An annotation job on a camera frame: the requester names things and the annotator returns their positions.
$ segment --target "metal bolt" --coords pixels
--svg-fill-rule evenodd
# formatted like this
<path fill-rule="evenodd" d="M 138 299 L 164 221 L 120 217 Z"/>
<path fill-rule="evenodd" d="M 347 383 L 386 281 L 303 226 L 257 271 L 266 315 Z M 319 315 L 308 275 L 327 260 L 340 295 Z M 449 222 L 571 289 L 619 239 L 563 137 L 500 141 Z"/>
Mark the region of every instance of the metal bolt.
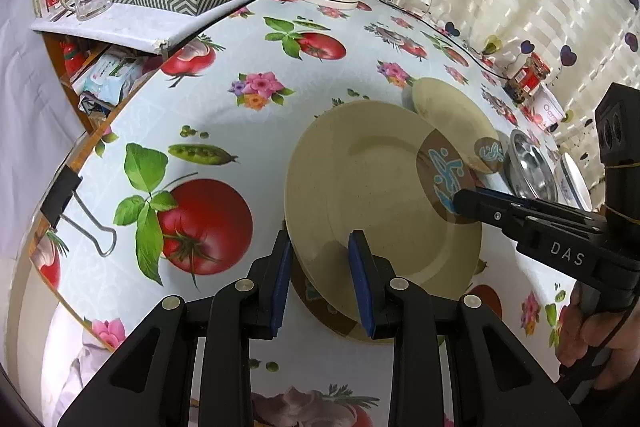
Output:
<path fill-rule="evenodd" d="M 162 301 L 162 308 L 165 310 L 175 310 L 178 306 L 180 306 L 180 298 L 175 295 L 165 297 Z"/>
<path fill-rule="evenodd" d="M 402 277 L 395 277 L 389 281 L 389 286 L 394 290 L 406 290 L 409 288 L 409 281 L 407 279 L 403 279 Z"/>
<path fill-rule="evenodd" d="M 482 304 L 481 299 L 477 295 L 465 295 L 462 301 L 470 308 L 479 308 Z"/>
<path fill-rule="evenodd" d="M 239 292 L 248 292 L 254 289 L 254 282 L 251 279 L 240 279 L 236 281 L 236 290 Z"/>

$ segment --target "floral tablecloth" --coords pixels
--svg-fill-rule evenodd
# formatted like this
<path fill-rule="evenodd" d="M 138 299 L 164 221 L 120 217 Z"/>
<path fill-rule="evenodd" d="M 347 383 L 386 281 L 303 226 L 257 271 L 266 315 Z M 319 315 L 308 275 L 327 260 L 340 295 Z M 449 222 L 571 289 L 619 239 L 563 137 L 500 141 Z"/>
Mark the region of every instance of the floral tablecloth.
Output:
<path fill-rule="evenodd" d="M 213 295 L 271 252 L 287 163 L 316 116 L 353 100 L 402 104 L 404 88 L 424 76 L 464 92 L 502 136 L 516 126 L 527 132 L 553 165 L 552 138 L 443 32 L 376 0 L 350 12 L 257 0 L 216 23 L 148 81 L 81 170 L 81 198 L 98 220 L 115 223 L 113 253 L 98 256 L 61 221 L 48 254 L 55 262 L 43 274 L 87 324 L 119 319 L 124 331 L 116 322 L 118 331 L 107 323 L 99 332 L 118 346 L 164 296 Z M 508 191 L 501 174 L 480 182 Z M 75 201 L 66 215 L 95 231 Z M 95 233 L 105 248 L 110 236 Z M 573 280 L 516 253 L 484 225 L 480 258 L 470 291 L 556 378 L 553 346 Z M 322 417 L 326 425 L 386 425 L 392 346 L 341 338 L 290 291 L 277 339 L 250 349 L 261 423 L 306 426 Z"/>

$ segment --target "stainless steel bowl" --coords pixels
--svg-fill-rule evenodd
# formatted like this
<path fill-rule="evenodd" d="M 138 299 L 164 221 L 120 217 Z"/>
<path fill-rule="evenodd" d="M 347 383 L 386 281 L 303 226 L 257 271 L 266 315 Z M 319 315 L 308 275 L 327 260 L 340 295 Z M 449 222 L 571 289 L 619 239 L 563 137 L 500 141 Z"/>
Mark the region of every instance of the stainless steel bowl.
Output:
<path fill-rule="evenodd" d="M 511 133 L 504 172 L 516 196 L 558 203 L 558 189 L 551 168 L 540 149 L 518 129 Z"/>

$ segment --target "shelf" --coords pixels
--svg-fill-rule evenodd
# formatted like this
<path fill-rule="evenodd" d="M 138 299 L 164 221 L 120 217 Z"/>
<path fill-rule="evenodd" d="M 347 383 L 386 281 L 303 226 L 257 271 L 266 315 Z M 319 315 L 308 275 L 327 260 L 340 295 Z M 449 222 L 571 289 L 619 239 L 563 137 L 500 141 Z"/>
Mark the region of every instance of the shelf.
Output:
<path fill-rule="evenodd" d="M 34 20 L 31 29 L 127 46 L 152 54 L 166 53 L 189 35 L 252 0 L 233 0 L 192 17 L 181 13 L 131 4 L 114 3 L 100 15 L 80 22 L 74 15 L 56 22 Z"/>

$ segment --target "pea pod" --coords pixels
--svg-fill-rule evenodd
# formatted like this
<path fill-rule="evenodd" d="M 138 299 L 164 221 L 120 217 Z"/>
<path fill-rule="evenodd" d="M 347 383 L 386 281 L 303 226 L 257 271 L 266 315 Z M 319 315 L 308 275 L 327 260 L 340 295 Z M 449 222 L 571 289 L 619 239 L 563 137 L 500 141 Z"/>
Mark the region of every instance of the pea pod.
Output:
<path fill-rule="evenodd" d="M 231 156 L 224 149 L 207 144 L 170 145 L 168 152 L 171 156 L 200 165 L 226 165 L 235 162 L 238 156 Z"/>

